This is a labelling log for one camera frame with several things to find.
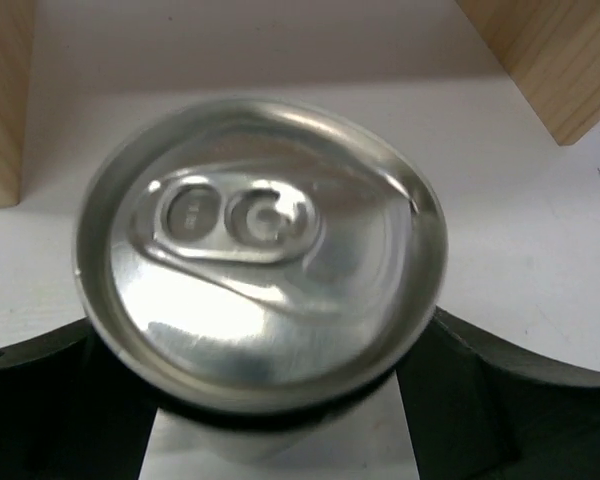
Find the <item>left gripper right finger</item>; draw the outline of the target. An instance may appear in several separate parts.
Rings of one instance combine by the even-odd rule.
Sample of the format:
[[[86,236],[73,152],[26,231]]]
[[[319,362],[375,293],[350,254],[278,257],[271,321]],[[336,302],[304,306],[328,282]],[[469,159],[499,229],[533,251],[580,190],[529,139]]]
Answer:
[[[600,372],[439,309],[397,368],[422,479],[600,479]]]

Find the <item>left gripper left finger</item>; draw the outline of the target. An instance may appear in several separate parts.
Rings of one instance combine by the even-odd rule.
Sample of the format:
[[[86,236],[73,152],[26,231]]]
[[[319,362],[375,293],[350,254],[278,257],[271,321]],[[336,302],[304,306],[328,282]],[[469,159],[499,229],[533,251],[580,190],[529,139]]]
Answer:
[[[0,347],[0,479],[136,479],[156,407],[81,319]]]

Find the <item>black yellow can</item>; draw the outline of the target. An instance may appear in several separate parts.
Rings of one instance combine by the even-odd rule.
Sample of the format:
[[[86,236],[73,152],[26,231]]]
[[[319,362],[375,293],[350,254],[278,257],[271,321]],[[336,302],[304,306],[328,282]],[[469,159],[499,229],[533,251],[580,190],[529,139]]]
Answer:
[[[430,323],[447,225],[427,179],[313,106],[161,116],[90,181],[72,268],[98,339],[199,445],[250,463],[347,414]]]

